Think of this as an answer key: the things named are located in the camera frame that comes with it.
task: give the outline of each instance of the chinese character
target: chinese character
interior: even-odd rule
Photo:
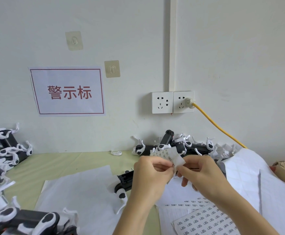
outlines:
[[[75,87],[74,87],[74,86],[65,86],[64,88],[75,88]],[[72,98],[71,92],[73,92],[73,95],[75,96],[75,98],[77,97],[77,96],[75,95],[75,93],[74,93],[74,92],[76,92],[76,90],[63,90],[63,92],[65,92],[64,98],[66,98],[67,92],[69,93],[68,99],[71,99],[71,98]]]
[[[61,93],[60,86],[48,86],[49,94],[51,94],[51,99],[61,99]]]
[[[78,95],[80,96],[81,99],[82,98],[88,99],[88,95],[91,98],[91,94],[89,93],[89,91],[91,91],[91,90],[84,90],[81,86],[79,86],[79,88],[78,88]]]

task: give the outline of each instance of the red border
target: red border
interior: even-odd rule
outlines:
[[[72,115],[72,114],[79,114],[79,115],[85,115],[85,114],[104,114],[104,106],[103,106],[103,92],[102,92],[102,80],[101,80],[101,69],[93,69],[93,68],[70,68],[70,69],[30,69],[30,74],[32,77],[32,70],[99,70],[99,74],[100,74],[100,85],[101,85],[101,97],[102,97],[102,111],[103,113],[40,113],[40,109],[39,109],[39,104],[38,104],[38,99],[37,99],[37,95],[36,95],[36,90],[35,90],[35,84],[34,84],[34,79],[32,78],[32,85],[34,87],[34,92],[35,92],[35,97],[36,97],[36,101],[37,101],[37,107],[38,107],[38,111],[40,115]]]

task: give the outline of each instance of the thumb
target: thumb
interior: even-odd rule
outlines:
[[[170,167],[168,168],[166,171],[164,172],[161,172],[163,175],[164,175],[164,178],[166,180],[166,182],[170,181],[173,177],[173,174],[174,174],[174,168],[173,167]]]
[[[185,177],[186,179],[188,179],[192,183],[197,181],[197,177],[198,177],[199,172],[192,171],[185,166],[178,166],[177,170],[179,171],[179,173],[183,177]]]

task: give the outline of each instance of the wall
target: wall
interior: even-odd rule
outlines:
[[[130,149],[167,129],[232,143],[195,113],[153,115],[168,90],[168,0],[0,0],[0,127],[36,153]],[[81,31],[69,51],[64,33]],[[29,66],[102,66],[105,117],[39,117]],[[178,0],[176,90],[268,162],[285,158],[285,0]]]

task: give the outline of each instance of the green table surface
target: green table surface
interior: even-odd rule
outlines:
[[[110,152],[31,155],[7,172],[7,177],[16,183],[5,190],[5,195],[8,200],[17,196],[22,209],[33,210],[46,180],[105,165],[110,165],[113,175],[121,175],[125,170],[133,168],[138,159],[130,151],[123,151],[121,156],[113,156]],[[161,234],[159,214],[155,206],[149,213],[144,234]]]

